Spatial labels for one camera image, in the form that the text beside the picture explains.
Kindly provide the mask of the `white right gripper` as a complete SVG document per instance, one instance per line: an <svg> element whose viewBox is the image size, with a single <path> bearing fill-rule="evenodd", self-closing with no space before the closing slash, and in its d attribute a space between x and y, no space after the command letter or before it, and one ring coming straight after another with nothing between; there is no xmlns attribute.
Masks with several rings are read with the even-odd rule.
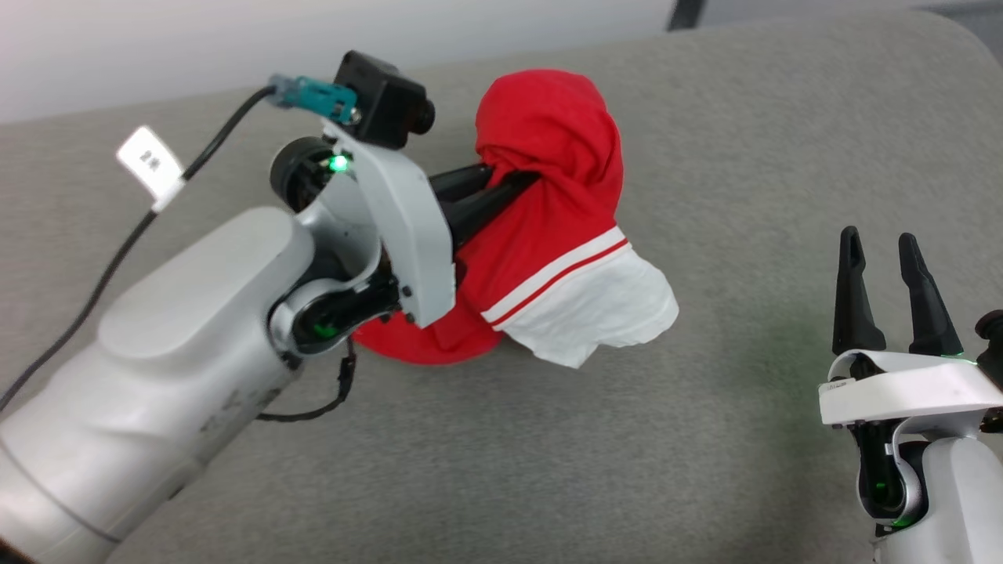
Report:
<svg viewBox="0 0 1003 564"><path fill-rule="evenodd" d="M1001 390L975 362L947 358L963 356L964 349L916 236L903 233L898 247L912 315L910 354L882 351L887 342L868 301L860 233L848 226L839 235L832 325L838 357L818 388L825 425L971 413L1002 404Z"/></svg>

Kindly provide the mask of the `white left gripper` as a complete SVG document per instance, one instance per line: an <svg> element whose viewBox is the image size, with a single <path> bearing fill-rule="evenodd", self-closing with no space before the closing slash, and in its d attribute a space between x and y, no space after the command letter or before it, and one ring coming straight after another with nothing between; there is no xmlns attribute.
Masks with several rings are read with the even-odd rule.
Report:
<svg viewBox="0 0 1003 564"><path fill-rule="evenodd" d="M338 289L362 288L387 266L397 305L425 327L454 307L454 250L540 179L510 172L487 188L493 174L490 165L472 164L428 177L401 151L326 121L320 138L291 140L276 153L271 186L312 237L315 260L335 268ZM436 199L458 202L441 211Z"/></svg>

